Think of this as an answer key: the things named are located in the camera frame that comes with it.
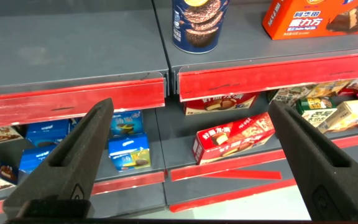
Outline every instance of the blue canister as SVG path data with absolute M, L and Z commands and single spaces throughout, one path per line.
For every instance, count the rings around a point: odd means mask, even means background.
M 193 54 L 212 51 L 218 44 L 229 0 L 172 0 L 173 44 Z

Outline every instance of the gray metal shelf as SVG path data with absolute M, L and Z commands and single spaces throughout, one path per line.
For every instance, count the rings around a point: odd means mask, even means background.
M 358 146 L 348 147 L 344 150 L 358 162 Z M 241 180 L 195 177 L 186 180 L 164 182 L 165 196 L 168 205 L 174 205 L 192 200 L 210 197 L 214 195 L 250 189 L 253 187 L 272 184 L 283 180 L 292 179 L 292 172 L 287 160 L 269 162 L 257 166 L 241 168 L 241 170 L 266 170 L 280 171 L 282 180 Z
M 335 100 L 339 103 L 340 101 L 348 100 L 348 98 L 339 97 Z M 178 102 L 178 99 L 167 98 L 165 105 L 164 108 L 156 108 L 156 112 L 165 167 L 168 170 L 196 164 L 192 147 L 197 131 L 266 112 L 269 106 L 265 93 L 261 93 L 254 105 L 248 110 L 231 110 L 185 116 L 183 106 Z M 358 128 L 327 134 L 330 139 L 355 135 L 358 135 Z M 281 145 L 274 135 L 266 144 L 229 156 L 226 159 L 277 149 L 281 149 Z
M 151 1 L 0 0 L 0 94 L 167 70 Z

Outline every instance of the chocolate cake box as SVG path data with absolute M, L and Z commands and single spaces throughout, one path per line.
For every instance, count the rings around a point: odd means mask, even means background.
M 197 164 L 206 164 L 265 144 L 275 130 L 269 114 L 198 131 L 193 145 Z
M 262 25 L 273 40 L 358 34 L 358 0 L 273 0 Z
M 186 115 L 250 108 L 259 93 L 244 93 L 229 96 L 204 98 L 184 103 Z

